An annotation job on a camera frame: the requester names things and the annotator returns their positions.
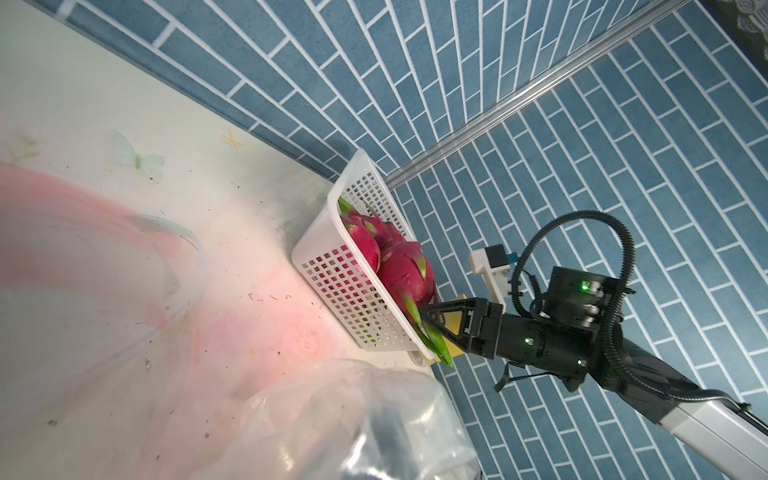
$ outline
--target mesh basket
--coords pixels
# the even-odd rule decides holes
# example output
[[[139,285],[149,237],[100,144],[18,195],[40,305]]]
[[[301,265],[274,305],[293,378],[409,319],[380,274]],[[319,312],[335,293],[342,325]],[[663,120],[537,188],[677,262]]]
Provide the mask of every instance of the mesh basket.
[[[408,241],[416,241],[375,164],[358,150],[333,185],[326,206],[293,249],[293,265],[357,343],[371,351],[420,350],[434,358],[365,260],[339,217],[344,197],[360,212],[367,202]]]

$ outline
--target red dragon fruit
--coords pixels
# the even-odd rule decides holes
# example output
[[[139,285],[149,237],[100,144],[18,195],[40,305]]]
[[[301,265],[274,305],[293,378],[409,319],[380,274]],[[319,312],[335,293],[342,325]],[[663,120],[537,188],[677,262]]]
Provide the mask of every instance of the red dragon fruit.
[[[381,250],[373,239],[371,230],[363,224],[360,217],[354,215],[342,215],[341,221],[344,223],[344,227],[349,232],[349,236],[352,237],[355,245],[357,245],[368,264],[373,268],[373,271],[379,271]]]
[[[379,280],[427,348],[437,353],[444,364],[453,366],[442,335],[422,323],[419,315],[419,308],[435,296],[435,274],[422,253],[421,245],[390,240],[382,246],[381,255],[381,267],[377,273]]]

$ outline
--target plastic bag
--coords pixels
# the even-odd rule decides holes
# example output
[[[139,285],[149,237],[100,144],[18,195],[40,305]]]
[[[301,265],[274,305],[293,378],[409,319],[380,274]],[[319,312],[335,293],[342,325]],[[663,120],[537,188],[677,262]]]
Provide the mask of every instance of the plastic bag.
[[[479,472],[435,379],[326,360],[248,400],[234,443],[195,479],[472,480]]]

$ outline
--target coiled black cable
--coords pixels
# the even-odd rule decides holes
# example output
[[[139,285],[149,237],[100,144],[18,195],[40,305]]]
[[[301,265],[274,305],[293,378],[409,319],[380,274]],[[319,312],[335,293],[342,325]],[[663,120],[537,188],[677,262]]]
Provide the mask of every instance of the coiled black cable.
[[[624,252],[621,261],[621,274],[619,275],[619,282],[617,285],[617,294],[611,297],[605,308],[603,315],[601,316],[601,328],[600,338],[603,344],[604,353],[608,360],[608,363],[614,368],[619,378],[625,382],[629,382],[636,385],[648,392],[652,392],[655,395],[660,396],[662,399],[672,400],[676,402],[707,402],[710,400],[722,400],[729,404],[734,411],[742,412],[746,408],[744,404],[737,403],[730,395],[715,389],[698,389],[698,390],[679,390],[672,389],[668,386],[655,385],[652,382],[642,379],[632,372],[632,370],[622,361],[620,347],[614,339],[614,333],[616,332],[616,325],[618,324],[619,312],[621,311],[621,304],[624,301],[624,295],[627,291],[627,284],[632,276],[632,270],[634,268],[634,241],[630,231],[624,226],[622,222],[616,217],[613,217],[605,212],[598,212],[596,210],[579,210],[571,212],[569,214],[562,215],[555,218],[553,221],[547,223],[541,230],[539,230],[528,245],[523,250],[520,256],[515,270],[512,272],[511,277],[511,297],[512,303],[515,305],[519,316],[525,318],[534,318],[531,312],[528,312],[520,301],[519,283],[520,275],[524,271],[525,263],[533,253],[534,248],[541,242],[544,237],[547,236],[555,228],[572,222],[574,220],[597,220],[599,222],[607,224],[619,237],[621,242],[621,249]],[[535,294],[534,297],[540,297],[540,294]]]

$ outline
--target white countertop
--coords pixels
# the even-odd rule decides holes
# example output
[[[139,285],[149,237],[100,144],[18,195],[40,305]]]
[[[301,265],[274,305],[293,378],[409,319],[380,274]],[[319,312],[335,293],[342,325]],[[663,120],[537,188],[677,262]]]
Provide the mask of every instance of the white countertop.
[[[0,65],[0,163],[16,164],[0,170],[0,242],[48,256],[0,275],[0,380],[38,380],[2,431],[1,477],[185,478],[285,372],[417,368],[360,349],[290,263],[327,180],[21,0],[0,3]],[[115,131],[165,157],[162,181],[115,161]],[[88,362],[77,378],[53,366]]]

